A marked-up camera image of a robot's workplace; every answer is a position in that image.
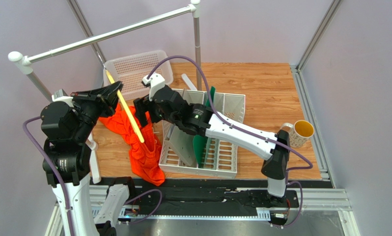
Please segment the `yellow clothes hanger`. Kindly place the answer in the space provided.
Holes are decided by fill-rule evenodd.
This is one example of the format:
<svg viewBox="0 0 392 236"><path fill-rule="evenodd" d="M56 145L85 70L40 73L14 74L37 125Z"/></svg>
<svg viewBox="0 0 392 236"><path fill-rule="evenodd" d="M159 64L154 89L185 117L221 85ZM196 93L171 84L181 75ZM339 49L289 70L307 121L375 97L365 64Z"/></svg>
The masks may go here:
<svg viewBox="0 0 392 236"><path fill-rule="evenodd" d="M111 84L114 84L115 81L114 81L114 79L113 79L111 73L110 73L109 70L106 68L105 64L103 63L103 59L102 59L101 55L100 55L99 53L97 53L97 55L98 55L98 58L100 59L100 61L101 61L101 63L102 63L102 66L103 66L103 68L104 68L104 70L105 70L105 74L106 74L106 76L107 76L108 81L109 81ZM130 109L129 109L128 104L126 103L126 101L125 101L125 99L124 99L124 97L123 97L123 95L122 95L122 93L121 93L121 89L118 90L117 96L118 96L118 98L119 98L119 101L120 101L122 107L124 108L124 111L125 111L125 113L126 113L126 115L127 115L127 117L128 117L128 120L129 120L129 122L130 122L132 128L133 128L134 133L137 135L139 141L140 141L141 143L144 143L143 135L142 135L142 133L141 133L139 127L138 127L137 122L135 121L134 116L132 115L132 113L131 113L131 111L130 111Z"/></svg>

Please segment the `orange shorts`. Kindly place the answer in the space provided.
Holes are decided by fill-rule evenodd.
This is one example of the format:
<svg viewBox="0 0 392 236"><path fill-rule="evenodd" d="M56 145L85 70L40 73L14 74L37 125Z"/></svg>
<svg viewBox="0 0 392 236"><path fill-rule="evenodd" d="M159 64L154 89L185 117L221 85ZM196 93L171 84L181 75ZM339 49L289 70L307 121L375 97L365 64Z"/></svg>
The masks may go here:
<svg viewBox="0 0 392 236"><path fill-rule="evenodd" d="M144 142L138 136L128 119L121 104L117 105L115 114L108 118L99 118L99 121L110 131L120 135L125 143L130 146L129 159L132 172L145 181L160 186L165 182L165 174L159 166L162 144L153 132L153 127L138 125Z"/></svg>

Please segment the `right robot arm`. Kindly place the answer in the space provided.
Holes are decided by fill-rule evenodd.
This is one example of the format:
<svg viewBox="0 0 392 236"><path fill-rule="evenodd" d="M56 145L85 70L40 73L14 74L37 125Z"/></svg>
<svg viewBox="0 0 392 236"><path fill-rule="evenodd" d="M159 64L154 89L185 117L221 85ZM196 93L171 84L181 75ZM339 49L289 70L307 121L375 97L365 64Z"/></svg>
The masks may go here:
<svg viewBox="0 0 392 236"><path fill-rule="evenodd" d="M261 172L268 178L268 193L282 198L286 194L286 168L289 137L286 131L261 131L216 111L213 106L188 103L168 86L134 100L135 116L142 127L165 120L188 135L226 141L247 149L263 159Z"/></svg>

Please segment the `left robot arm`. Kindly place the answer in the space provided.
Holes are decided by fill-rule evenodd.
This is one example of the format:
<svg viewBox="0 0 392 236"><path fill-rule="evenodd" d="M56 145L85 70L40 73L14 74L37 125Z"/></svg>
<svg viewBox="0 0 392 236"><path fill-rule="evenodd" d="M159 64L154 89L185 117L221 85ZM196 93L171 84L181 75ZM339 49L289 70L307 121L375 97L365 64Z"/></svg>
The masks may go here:
<svg viewBox="0 0 392 236"><path fill-rule="evenodd" d="M114 115L117 93L123 84L68 95L60 89L41 114L41 130L46 135L42 151L43 169L52 187L67 236L114 236L122 207L135 193L131 177L114 178L107 189L103 206L92 215L90 201L89 136L99 118Z"/></svg>

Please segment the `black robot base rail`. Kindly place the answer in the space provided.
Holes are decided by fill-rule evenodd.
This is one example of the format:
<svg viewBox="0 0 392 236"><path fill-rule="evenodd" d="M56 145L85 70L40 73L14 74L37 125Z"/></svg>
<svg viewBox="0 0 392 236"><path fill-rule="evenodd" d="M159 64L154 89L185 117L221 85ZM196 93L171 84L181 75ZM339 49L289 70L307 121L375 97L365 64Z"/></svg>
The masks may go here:
<svg viewBox="0 0 392 236"><path fill-rule="evenodd" d="M254 216L261 209L283 215L299 208L299 194L287 190L281 199L267 192L266 180L240 179L166 179L158 186L161 193L151 192L133 201L138 213L154 211L159 216Z"/></svg>

